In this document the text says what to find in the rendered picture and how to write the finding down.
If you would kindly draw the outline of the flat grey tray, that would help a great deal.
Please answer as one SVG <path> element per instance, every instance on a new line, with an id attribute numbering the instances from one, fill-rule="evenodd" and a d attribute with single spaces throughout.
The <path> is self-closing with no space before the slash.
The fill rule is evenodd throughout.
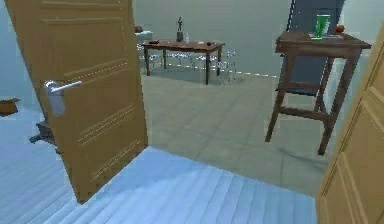
<path id="1" fill-rule="evenodd" d="M 311 40 L 324 40 L 324 39 L 344 39 L 343 35 L 338 34 L 324 34 L 317 36 L 316 33 L 308 33 Z"/>

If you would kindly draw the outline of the long brown dining table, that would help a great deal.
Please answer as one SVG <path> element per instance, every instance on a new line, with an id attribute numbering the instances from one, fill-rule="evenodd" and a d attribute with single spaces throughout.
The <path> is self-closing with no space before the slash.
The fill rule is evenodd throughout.
<path id="1" fill-rule="evenodd" d="M 150 76 L 150 62 L 149 62 L 149 50 L 161 50 L 163 57 L 163 67 L 166 68 L 166 59 L 168 51 L 179 51 L 179 52 L 191 52 L 191 53 L 202 53 L 205 55 L 205 84 L 209 83 L 210 79 L 210 56 L 212 53 L 217 53 L 217 60 L 222 60 L 222 50 L 225 46 L 222 42 L 212 42 L 211 46 L 207 46 L 207 42 L 205 41 L 190 41 L 186 43 L 185 41 L 177 42 L 176 40 L 167 40 L 167 39 L 159 39 L 159 44 L 142 44 L 144 58 L 145 58 L 145 68 L 146 75 Z"/>

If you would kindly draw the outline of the dark figurine statue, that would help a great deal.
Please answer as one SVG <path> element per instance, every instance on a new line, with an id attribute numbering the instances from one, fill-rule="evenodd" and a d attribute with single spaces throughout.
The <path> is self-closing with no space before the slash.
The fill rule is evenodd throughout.
<path id="1" fill-rule="evenodd" d="M 183 41 L 183 18 L 180 16 L 177 21 L 177 42 Z"/>

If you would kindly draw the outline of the tan wooden room door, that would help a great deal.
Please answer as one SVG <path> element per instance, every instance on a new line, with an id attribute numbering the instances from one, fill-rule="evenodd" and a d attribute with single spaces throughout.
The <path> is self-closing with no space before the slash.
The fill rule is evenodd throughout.
<path id="1" fill-rule="evenodd" d="M 78 203 L 148 145 L 132 0 L 3 0 Z M 44 84 L 81 81 L 52 114 Z"/>

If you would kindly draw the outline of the dark blue door panel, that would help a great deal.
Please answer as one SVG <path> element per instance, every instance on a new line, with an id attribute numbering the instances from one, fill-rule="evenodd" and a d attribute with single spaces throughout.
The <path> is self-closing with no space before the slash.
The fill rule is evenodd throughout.
<path id="1" fill-rule="evenodd" d="M 314 32 L 316 16 L 330 16 L 329 33 L 333 33 L 340 18 L 345 0 L 292 0 L 286 30 L 292 32 Z M 319 84 L 322 79 L 326 57 L 300 56 L 295 60 L 290 80 Z"/>

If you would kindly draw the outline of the tall dark wooden side table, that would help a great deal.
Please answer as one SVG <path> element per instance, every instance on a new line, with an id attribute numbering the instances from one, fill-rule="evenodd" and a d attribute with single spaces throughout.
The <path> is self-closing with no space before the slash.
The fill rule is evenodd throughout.
<path id="1" fill-rule="evenodd" d="M 323 38 L 321 40 L 315 40 L 310 37 L 308 32 L 284 31 L 276 39 L 275 52 L 283 54 L 284 60 L 265 141 L 269 142 L 271 140 L 279 114 L 318 120 L 324 125 L 324 132 L 318 149 L 318 154 L 324 155 L 338 115 L 344 103 L 357 62 L 360 59 L 362 51 L 370 49 L 371 47 L 371 44 L 344 33 L 340 34 L 339 38 Z M 295 68 L 295 61 L 298 56 L 327 58 L 324 65 L 322 79 L 319 84 L 294 82 L 291 80 L 291 76 Z M 332 70 L 333 62 L 336 58 L 345 59 L 346 62 L 335 93 L 331 111 L 327 112 L 324 102 L 324 93 Z M 316 90 L 318 95 L 314 109 L 306 110 L 283 106 L 283 100 L 289 88 Z"/>

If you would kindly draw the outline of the grey office chair base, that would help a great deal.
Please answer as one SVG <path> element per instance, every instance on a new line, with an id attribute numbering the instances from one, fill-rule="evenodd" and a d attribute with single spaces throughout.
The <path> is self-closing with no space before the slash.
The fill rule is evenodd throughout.
<path id="1" fill-rule="evenodd" d="M 41 121 L 36 124 L 39 133 L 35 136 L 29 138 L 31 143 L 36 143 L 37 141 L 44 141 L 51 145 L 56 146 L 54 135 L 46 121 Z"/>

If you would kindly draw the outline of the green drinking cup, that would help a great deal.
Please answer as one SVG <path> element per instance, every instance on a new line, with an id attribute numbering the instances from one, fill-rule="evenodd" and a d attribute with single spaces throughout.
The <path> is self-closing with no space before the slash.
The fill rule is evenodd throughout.
<path id="1" fill-rule="evenodd" d="M 329 14 L 318 14 L 316 16 L 315 32 L 310 36 L 311 39 L 321 39 L 323 37 L 329 18 Z"/>

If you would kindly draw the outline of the tan panelled room door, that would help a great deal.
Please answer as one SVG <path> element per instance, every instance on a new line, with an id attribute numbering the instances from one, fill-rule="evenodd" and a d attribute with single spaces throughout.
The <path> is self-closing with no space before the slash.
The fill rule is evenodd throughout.
<path id="1" fill-rule="evenodd" d="M 384 22 L 316 195 L 317 224 L 384 224 Z"/>

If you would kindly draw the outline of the brown box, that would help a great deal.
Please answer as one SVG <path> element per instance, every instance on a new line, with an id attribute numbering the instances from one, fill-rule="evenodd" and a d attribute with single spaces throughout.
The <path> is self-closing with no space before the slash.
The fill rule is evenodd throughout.
<path id="1" fill-rule="evenodd" d="M 8 100 L 0 100 L 0 116 L 5 117 L 18 112 L 17 103 L 20 102 L 18 98 Z"/>

